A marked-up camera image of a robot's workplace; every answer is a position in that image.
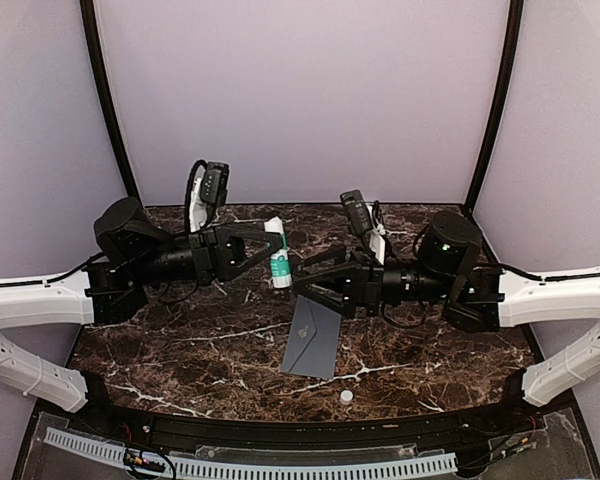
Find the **green white glue stick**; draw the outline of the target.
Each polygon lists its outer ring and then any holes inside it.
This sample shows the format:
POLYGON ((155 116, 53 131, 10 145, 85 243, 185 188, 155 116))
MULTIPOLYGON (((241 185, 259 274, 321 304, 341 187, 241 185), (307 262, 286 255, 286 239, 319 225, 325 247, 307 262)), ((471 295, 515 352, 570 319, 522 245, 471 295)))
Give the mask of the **green white glue stick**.
POLYGON ((292 285, 292 274, 283 221, 279 217, 273 217, 264 223, 264 229, 268 233, 279 234, 283 241, 282 248, 270 257, 273 287, 275 289, 289 288, 292 285))

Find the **right black frame post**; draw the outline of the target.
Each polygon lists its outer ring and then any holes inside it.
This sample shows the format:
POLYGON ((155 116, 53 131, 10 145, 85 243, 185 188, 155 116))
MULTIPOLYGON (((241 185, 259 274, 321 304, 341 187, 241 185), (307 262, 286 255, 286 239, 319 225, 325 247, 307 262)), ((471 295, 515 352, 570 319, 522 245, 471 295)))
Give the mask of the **right black frame post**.
POLYGON ((509 2, 503 47, 492 102, 469 189, 463 203, 463 211, 469 218, 474 217, 504 114, 522 26, 524 4, 524 0, 511 0, 509 2))

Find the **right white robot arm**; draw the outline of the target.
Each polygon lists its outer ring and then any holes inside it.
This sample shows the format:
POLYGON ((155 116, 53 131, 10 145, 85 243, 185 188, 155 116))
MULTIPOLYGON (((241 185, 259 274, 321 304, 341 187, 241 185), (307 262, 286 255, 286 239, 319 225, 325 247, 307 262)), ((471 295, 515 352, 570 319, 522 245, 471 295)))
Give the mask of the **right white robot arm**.
POLYGON ((482 263, 481 230, 460 214, 436 213, 416 236, 413 258, 378 261, 373 251, 340 246, 302 262, 294 290, 353 317, 360 308, 383 315, 403 302, 440 304, 441 317, 467 333, 497 332, 545 321, 591 320, 582 337, 548 359, 509 375, 504 401, 490 413, 501 434, 564 391, 600 372, 600 266, 528 273, 482 263))

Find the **black frame post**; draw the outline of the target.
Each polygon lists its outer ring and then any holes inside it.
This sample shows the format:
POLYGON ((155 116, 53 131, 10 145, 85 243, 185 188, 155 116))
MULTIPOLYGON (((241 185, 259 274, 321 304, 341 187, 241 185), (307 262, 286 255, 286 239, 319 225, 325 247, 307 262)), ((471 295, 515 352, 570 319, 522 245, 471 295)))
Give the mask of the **black frame post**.
POLYGON ((98 28, 96 2, 93 0, 80 0, 79 7, 92 77, 118 174, 126 195, 142 202, 109 84, 104 50, 98 28))
POLYGON ((504 114, 522 26, 524 4, 524 0, 511 0, 509 2, 503 47, 492 102, 469 189, 463 203, 463 211, 469 218, 474 217, 504 114))

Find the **grey envelope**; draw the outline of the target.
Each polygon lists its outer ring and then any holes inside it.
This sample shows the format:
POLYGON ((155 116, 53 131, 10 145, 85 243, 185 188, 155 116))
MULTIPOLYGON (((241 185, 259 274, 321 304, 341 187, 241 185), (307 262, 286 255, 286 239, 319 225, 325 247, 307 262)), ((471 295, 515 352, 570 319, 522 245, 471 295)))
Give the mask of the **grey envelope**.
POLYGON ((320 379, 333 378, 340 324, 340 314, 299 296, 280 371, 320 379))

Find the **white glue stick cap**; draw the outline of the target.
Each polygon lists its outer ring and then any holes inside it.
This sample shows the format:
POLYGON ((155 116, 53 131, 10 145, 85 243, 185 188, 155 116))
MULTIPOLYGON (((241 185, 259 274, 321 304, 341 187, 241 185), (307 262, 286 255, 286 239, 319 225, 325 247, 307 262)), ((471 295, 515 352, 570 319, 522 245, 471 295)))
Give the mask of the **white glue stick cap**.
POLYGON ((340 393, 340 402, 343 405, 348 405, 353 401, 354 395, 353 392, 350 390, 343 390, 340 393))

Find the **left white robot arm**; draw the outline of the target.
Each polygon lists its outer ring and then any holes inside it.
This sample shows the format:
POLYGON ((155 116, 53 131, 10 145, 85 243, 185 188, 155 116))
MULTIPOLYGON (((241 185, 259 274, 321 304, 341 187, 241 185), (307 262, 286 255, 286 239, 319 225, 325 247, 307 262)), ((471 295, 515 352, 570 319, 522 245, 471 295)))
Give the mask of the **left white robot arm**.
POLYGON ((100 436, 121 427, 97 374, 64 368, 7 340, 3 330, 43 324, 110 325, 131 319, 147 302, 148 286, 226 282, 285 245, 279 233, 236 223, 174 235, 151 222, 126 197, 94 223, 100 253, 66 272, 0 281, 0 382, 53 403, 100 436))

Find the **left black frame post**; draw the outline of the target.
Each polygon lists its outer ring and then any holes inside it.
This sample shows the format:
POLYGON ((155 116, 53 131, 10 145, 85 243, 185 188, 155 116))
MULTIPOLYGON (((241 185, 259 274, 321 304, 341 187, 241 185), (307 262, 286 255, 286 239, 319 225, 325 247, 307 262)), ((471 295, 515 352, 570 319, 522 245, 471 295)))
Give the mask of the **left black frame post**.
POLYGON ((118 174, 126 195, 142 202, 109 84, 104 50, 98 28, 96 2, 93 0, 80 0, 79 7, 92 77, 118 174))

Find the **black front rail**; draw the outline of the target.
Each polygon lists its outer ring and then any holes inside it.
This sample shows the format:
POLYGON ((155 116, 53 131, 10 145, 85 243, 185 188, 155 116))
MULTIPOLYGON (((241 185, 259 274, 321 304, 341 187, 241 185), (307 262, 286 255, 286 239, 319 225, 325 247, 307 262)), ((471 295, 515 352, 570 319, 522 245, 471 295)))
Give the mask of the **black front rail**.
POLYGON ((501 404, 384 420, 255 422, 194 418, 125 407, 95 407, 78 414, 59 410, 72 425, 115 438, 130 438, 165 451, 202 446, 255 449, 337 449, 414 445, 427 449, 478 448, 513 434, 536 433, 545 422, 501 404))

